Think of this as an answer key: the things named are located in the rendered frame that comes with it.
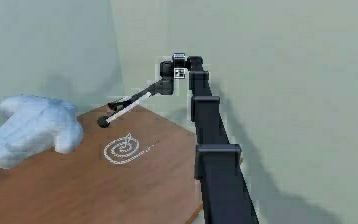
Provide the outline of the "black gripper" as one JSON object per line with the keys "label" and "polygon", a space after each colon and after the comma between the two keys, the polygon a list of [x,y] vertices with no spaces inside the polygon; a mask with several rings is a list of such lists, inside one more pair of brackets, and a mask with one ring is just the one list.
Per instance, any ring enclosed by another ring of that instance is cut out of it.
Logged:
{"label": "black gripper", "polygon": [[151,97],[152,94],[172,95],[174,92],[172,62],[161,62],[159,72],[161,79],[155,82],[150,89],[146,88],[132,96],[124,96],[118,100],[109,102],[107,107],[110,110],[110,113],[109,115],[101,116],[97,119],[98,126],[101,128],[109,127],[112,121],[132,110],[142,101]]}

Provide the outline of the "brown wooden table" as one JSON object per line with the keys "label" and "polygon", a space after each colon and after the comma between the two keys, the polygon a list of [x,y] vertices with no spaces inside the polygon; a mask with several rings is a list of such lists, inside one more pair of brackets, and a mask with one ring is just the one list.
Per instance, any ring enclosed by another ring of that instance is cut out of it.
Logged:
{"label": "brown wooden table", "polygon": [[191,224],[202,208],[195,135],[141,106],[106,129],[80,116],[72,153],[0,169],[0,224]]}

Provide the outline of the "pale blue lumpy cushion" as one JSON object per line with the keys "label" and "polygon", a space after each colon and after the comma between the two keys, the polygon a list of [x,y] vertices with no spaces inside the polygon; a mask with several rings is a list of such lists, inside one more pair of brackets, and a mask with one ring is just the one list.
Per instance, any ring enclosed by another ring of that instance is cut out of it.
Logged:
{"label": "pale blue lumpy cushion", "polygon": [[53,147],[69,154],[81,143],[83,128],[76,107],[60,99],[17,95],[4,99],[0,111],[0,168],[10,169]]}

